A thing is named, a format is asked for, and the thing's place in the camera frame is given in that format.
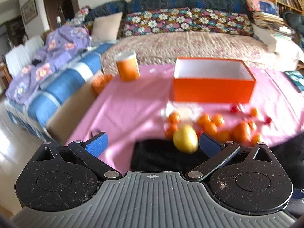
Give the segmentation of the large orange fruit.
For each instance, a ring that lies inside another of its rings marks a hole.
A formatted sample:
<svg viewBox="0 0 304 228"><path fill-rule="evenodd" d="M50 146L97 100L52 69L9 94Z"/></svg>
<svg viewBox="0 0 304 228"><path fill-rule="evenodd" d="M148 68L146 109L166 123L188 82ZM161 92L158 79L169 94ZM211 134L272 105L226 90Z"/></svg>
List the large orange fruit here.
<svg viewBox="0 0 304 228"><path fill-rule="evenodd" d="M237 143L245 143L251 139L251 128L246 121L241 121L232 130L232 137Z"/></svg>

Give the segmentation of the yellow apple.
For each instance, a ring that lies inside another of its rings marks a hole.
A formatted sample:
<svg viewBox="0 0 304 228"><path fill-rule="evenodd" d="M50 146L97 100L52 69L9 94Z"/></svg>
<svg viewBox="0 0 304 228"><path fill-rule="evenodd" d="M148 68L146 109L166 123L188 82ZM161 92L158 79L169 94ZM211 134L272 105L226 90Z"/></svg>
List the yellow apple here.
<svg viewBox="0 0 304 228"><path fill-rule="evenodd" d="M194 128L183 124L173 133L173 143L177 150L192 154L198 150L198 137Z"/></svg>

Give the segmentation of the red ball fruit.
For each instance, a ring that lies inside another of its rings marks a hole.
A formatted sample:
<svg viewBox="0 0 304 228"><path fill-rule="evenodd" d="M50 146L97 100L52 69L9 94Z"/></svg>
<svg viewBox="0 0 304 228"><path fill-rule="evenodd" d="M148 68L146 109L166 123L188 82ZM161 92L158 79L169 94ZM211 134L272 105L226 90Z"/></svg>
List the red ball fruit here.
<svg viewBox="0 0 304 228"><path fill-rule="evenodd" d="M272 118L270 116L266 116L264 122L265 122L266 125L270 125L272 123Z"/></svg>
<svg viewBox="0 0 304 228"><path fill-rule="evenodd" d="M230 107L230 113L232 113L232 114L240 113L240 111L241 111L241 109L237 104L233 104Z"/></svg>

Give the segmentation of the small orange tangerine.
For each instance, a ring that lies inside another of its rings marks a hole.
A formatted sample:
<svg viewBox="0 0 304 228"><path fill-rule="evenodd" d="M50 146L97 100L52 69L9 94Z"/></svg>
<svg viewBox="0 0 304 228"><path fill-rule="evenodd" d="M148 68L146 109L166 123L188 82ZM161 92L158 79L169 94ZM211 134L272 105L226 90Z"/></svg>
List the small orange tangerine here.
<svg viewBox="0 0 304 228"><path fill-rule="evenodd" d="M257 117L258 114L259 114L259 111L258 111L257 108L252 108L252 109L250 110L250 116L251 116L251 117Z"/></svg>
<svg viewBox="0 0 304 228"><path fill-rule="evenodd" d="M211 119L209 114L202 114L197 120L197 124L202 128L210 122Z"/></svg>
<svg viewBox="0 0 304 228"><path fill-rule="evenodd" d="M169 114L167 120L171 124L178 124L181 122L181 116L178 112L174 111L171 114Z"/></svg>
<svg viewBox="0 0 304 228"><path fill-rule="evenodd" d="M167 139L172 139L174 132L178 131L178 126L176 124L170 124L166 129L165 129L165 137Z"/></svg>
<svg viewBox="0 0 304 228"><path fill-rule="evenodd" d="M223 118L223 116L221 114L215 114L212 117L212 122L217 126L217 127L221 127L225 124L225 120Z"/></svg>
<svg viewBox="0 0 304 228"><path fill-rule="evenodd" d="M217 140L219 140L220 142L227 142L227 141L231 141L231 132L229 130L223 130L220 132L217 132L216 135Z"/></svg>

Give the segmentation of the blue striped blanket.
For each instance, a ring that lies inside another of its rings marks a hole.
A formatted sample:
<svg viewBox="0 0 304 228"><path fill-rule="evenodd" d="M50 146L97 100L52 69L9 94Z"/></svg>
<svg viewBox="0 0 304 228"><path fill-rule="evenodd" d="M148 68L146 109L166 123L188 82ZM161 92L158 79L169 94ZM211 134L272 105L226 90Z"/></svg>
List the blue striped blanket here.
<svg viewBox="0 0 304 228"><path fill-rule="evenodd" d="M75 58L46 79L29 105L5 99L11 122L44 141L66 142L96 98L92 81L101 74L102 55L111 46L105 43Z"/></svg>

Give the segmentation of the orange plastic bowl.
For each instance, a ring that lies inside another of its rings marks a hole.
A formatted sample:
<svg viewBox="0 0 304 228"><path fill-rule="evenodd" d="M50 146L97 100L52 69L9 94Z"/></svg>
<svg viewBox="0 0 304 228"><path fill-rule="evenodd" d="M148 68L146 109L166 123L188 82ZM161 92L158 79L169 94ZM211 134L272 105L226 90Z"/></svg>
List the orange plastic bowl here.
<svg viewBox="0 0 304 228"><path fill-rule="evenodd" d="M99 95L113 78L114 75L112 74L99 75L95 77L92 81L92 88L94 92Z"/></svg>

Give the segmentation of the orange cardboard box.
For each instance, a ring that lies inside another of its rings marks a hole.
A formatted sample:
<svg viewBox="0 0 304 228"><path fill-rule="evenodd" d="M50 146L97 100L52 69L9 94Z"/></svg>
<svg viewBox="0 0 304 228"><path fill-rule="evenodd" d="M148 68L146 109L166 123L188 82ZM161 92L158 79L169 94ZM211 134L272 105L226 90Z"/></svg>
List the orange cardboard box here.
<svg viewBox="0 0 304 228"><path fill-rule="evenodd" d="M177 102L246 104L255 84L255 77L242 60L176 59L173 93Z"/></svg>

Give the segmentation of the orange white cup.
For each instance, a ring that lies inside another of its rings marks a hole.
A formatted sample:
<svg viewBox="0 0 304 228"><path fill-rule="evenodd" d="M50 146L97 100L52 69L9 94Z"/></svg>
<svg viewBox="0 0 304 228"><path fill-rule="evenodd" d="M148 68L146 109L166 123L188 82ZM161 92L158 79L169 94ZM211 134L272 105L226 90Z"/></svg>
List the orange white cup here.
<svg viewBox="0 0 304 228"><path fill-rule="evenodd" d="M123 51L114 57L121 81L128 82L140 78L140 71L135 51Z"/></svg>

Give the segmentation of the teal book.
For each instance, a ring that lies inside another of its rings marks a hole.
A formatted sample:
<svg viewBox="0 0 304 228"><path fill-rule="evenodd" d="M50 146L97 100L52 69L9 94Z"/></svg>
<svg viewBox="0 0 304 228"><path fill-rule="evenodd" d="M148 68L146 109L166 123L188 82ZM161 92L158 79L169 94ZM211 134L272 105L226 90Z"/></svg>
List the teal book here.
<svg viewBox="0 0 304 228"><path fill-rule="evenodd" d="M283 73L298 92L300 93L304 92L304 78L299 71L292 70L292 71L285 71Z"/></svg>

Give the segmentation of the purple floral blanket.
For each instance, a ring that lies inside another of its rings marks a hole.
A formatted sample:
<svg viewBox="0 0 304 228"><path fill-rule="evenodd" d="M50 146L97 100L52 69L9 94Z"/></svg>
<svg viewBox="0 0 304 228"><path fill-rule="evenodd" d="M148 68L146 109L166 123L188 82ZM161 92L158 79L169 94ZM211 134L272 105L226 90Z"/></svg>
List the purple floral blanket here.
<svg viewBox="0 0 304 228"><path fill-rule="evenodd" d="M45 45L34 55L35 63L23 67L13 77L5 93L6 97L18 104L27 105L49 76L90 46L91 37L85 27L62 26L50 32Z"/></svg>

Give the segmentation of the beige cushion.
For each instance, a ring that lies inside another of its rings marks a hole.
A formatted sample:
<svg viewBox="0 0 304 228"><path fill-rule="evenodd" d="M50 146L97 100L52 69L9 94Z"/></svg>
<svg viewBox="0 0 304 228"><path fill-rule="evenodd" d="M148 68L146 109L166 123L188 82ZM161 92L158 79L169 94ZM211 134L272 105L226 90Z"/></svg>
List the beige cushion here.
<svg viewBox="0 0 304 228"><path fill-rule="evenodd" d="M119 32L123 13L97 17L93 23L91 38L94 43L115 41Z"/></svg>

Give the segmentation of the floral pillow right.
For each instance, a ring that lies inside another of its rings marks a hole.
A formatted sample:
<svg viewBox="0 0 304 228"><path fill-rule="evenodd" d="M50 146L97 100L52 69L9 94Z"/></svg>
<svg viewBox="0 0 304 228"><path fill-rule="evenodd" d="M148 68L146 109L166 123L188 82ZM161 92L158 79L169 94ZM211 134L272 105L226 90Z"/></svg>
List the floral pillow right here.
<svg viewBox="0 0 304 228"><path fill-rule="evenodd" d="M213 9L192 8L193 31L253 36L253 27L246 14Z"/></svg>

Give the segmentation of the floral pillow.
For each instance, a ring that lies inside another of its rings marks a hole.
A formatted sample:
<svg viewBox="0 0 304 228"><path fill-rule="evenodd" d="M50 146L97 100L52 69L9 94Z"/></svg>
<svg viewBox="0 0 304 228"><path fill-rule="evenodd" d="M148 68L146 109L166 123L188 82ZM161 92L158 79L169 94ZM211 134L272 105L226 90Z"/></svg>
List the floral pillow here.
<svg viewBox="0 0 304 228"><path fill-rule="evenodd" d="M119 36L184 32L190 31L192 27L192 12L189 8L148 10L125 15L121 21Z"/></svg>
<svg viewBox="0 0 304 228"><path fill-rule="evenodd" d="M193 31L253 36L253 27L246 14L213 9L192 8Z"/></svg>

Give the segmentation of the floral pillow left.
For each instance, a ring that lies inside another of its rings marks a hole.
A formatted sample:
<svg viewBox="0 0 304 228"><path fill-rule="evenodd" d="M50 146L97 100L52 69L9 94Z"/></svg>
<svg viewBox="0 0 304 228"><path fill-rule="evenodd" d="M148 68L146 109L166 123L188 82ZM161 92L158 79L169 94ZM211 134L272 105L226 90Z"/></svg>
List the floral pillow left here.
<svg viewBox="0 0 304 228"><path fill-rule="evenodd" d="M121 21L119 36L184 32L190 31L192 27L192 12L189 8L148 10L125 15Z"/></svg>

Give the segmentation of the dark blue sofa backrest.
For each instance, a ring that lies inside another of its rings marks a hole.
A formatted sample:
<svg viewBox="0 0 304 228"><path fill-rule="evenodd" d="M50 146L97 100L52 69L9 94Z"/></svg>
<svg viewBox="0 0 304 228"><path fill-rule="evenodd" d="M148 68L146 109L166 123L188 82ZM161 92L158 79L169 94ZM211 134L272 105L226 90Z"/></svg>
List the dark blue sofa backrest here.
<svg viewBox="0 0 304 228"><path fill-rule="evenodd" d="M223 12L235 12L249 15L250 11L246 0L116 0L99 5L89 11L85 22L94 21L97 17L116 13L124 15L148 10L172 8L202 8Z"/></svg>

